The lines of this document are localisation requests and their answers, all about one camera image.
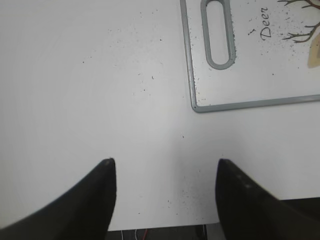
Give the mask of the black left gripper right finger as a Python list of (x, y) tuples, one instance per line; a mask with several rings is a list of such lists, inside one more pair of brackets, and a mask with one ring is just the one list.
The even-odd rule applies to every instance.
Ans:
[(229, 159), (220, 159), (215, 202), (227, 240), (318, 240), (320, 199), (279, 200)]

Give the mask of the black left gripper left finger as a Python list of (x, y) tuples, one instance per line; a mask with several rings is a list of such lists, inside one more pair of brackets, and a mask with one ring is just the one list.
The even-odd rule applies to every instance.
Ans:
[(116, 163), (102, 160), (70, 190), (0, 230), (2, 240), (104, 240), (117, 198)]

